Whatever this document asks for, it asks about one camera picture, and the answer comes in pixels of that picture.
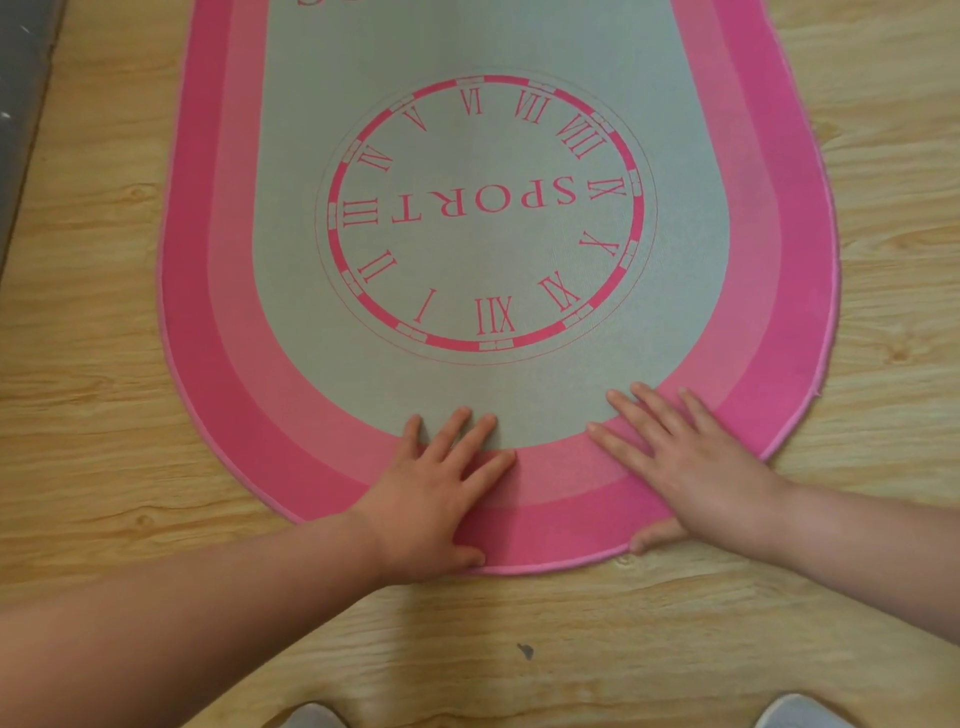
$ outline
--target wood grain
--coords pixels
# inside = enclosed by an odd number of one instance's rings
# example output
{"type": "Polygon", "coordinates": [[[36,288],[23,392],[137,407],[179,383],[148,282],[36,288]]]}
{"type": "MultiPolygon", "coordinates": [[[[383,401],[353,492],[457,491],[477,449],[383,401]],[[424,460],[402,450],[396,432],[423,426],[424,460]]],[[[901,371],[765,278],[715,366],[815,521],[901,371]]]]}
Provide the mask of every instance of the wood grain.
{"type": "MultiPolygon", "coordinates": [[[[72,0],[0,286],[0,600],[282,527],[201,443],[154,263],[188,0],[72,0]]],[[[775,0],[823,145],[843,307],[791,476],[960,503],[960,5],[775,0]]],[[[955,726],[960,651],[699,545],[374,595],[192,725],[747,726],[778,692],[955,726]],[[531,645],[527,661],[517,647],[531,645]]]]}

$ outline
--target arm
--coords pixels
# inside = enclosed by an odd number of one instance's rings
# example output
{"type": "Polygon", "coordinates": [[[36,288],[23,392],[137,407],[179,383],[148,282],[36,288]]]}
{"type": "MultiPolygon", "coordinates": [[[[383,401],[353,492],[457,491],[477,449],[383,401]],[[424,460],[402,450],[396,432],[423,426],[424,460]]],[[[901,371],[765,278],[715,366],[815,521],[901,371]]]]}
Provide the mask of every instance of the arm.
{"type": "Polygon", "coordinates": [[[646,452],[602,425],[590,437],[643,477],[676,518],[639,531],[634,553],[695,537],[796,571],[960,644],[960,510],[792,483],[753,457],[689,392],[688,417],[642,384],[611,405],[646,452]]]}
{"type": "Polygon", "coordinates": [[[463,479],[495,427],[487,416],[452,447],[468,417],[459,410],[422,455],[411,420],[345,514],[0,614],[0,725],[173,728],[370,592],[481,566],[453,535],[515,456],[463,479]]]}

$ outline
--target forearm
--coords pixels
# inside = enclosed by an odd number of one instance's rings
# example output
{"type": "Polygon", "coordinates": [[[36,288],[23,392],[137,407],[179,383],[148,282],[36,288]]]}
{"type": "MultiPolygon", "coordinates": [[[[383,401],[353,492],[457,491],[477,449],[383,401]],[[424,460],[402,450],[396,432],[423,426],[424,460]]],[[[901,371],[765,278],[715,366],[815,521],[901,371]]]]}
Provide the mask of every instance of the forearm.
{"type": "Polygon", "coordinates": [[[796,486],[775,561],[960,644],[960,510],[796,486]]]}
{"type": "Polygon", "coordinates": [[[0,615],[0,724],[172,728],[377,586],[347,515],[0,615]]]}

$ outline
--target gray shoe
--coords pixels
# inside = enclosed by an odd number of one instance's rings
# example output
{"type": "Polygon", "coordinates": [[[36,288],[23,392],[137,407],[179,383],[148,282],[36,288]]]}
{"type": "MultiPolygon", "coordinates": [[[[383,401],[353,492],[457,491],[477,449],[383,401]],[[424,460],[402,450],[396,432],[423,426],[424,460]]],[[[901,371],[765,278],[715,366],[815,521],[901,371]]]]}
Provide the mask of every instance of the gray shoe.
{"type": "Polygon", "coordinates": [[[846,720],[805,695],[775,700],[754,728],[853,728],[846,720]]]}
{"type": "Polygon", "coordinates": [[[280,728],[348,728],[337,714],[318,703],[297,708],[280,728]]]}

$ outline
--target clock face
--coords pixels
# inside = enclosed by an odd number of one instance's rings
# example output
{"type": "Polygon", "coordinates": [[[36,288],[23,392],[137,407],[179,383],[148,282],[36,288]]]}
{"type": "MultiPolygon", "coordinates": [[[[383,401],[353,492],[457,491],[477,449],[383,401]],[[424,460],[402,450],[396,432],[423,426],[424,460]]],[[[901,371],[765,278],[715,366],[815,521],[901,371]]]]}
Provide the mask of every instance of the clock face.
{"type": "Polygon", "coordinates": [[[344,140],[318,246],[344,304],[382,338],[451,363],[516,361],[583,336],[630,294],[651,250],[644,179],[626,124],[584,91],[448,79],[344,140]]]}

